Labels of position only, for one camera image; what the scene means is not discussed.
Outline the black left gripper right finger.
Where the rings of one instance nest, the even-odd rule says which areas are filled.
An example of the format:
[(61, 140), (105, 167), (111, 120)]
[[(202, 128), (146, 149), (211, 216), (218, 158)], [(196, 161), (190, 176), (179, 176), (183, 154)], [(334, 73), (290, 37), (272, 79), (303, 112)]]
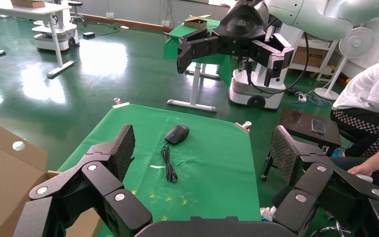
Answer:
[(379, 237), (379, 187), (337, 167), (317, 146), (298, 142), (281, 125), (272, 134), (270, 160), (291, 188), (273, 222), (302, 237), (316, 212), (325, 210), (339, 232)]

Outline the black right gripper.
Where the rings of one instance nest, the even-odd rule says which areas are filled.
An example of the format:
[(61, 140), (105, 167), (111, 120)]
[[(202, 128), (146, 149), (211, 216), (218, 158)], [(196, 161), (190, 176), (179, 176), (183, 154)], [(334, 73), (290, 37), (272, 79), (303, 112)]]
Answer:
[(177, 71), (183, 74), (193, 59), (214, 54), (247, 56), (266, 68), (264, 86), (280, 77), (292, 60), (294, 48), (279, 33), (265, 38), (269, 10), (263, 0), (238, 0), (212, 30), (199, 29), (179, 39)]

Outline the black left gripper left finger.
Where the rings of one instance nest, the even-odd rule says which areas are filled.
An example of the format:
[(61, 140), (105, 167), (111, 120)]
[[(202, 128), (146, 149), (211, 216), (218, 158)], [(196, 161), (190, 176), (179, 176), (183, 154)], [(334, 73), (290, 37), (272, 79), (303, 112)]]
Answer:
[(124, 125), (109, 142), (92, 145), (72, 168), (32, 188), (13, 235), (64, 237), (93, 209), (116, 237), (133, 237), (152, 223), (150, 211), (125, 188), (135, 135)]

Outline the bare person hand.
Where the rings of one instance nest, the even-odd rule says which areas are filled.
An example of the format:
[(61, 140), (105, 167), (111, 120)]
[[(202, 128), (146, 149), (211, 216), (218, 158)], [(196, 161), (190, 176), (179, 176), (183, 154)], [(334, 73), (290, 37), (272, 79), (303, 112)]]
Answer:
[(368, 164), (365, 164), (365, 163), (354, 166), (348, 170), (348, 173), (351, 173), (354, 175), (366, 175), (370, 177), (373, 172), (374, 172), (373, 169)]

